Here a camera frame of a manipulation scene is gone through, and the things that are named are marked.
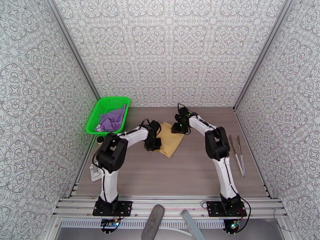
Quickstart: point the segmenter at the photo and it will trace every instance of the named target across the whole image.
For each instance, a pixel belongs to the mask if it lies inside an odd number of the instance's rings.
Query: green basket
[[[110,132],[96,132],[95,129],[100,121],[100,115],[105,114],[107,112],[111,112],[117,108],[123,107],[125,104],[126,110],[123,115],[121,128],[113,133],[121,133],[123,131],[124,122],[126,121],[128,108],[130,105],[130,99],[125,96],[107,96],[98,100],[96,106],[94,107],[92,114],[86,125],[86,132],[88,134],[95,134],[97,136],[106,136]]]

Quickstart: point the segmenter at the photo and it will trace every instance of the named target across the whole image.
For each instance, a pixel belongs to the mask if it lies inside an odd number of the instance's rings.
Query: patterned wallpaper
[[[95,98],[43,0],[0,0],[0,239],[41,239]]]
[[[284,0],[55,0],[100,96],[231,106]]]
[[[237,110],[299,239],[320,239],[320,0],[297,0]]]

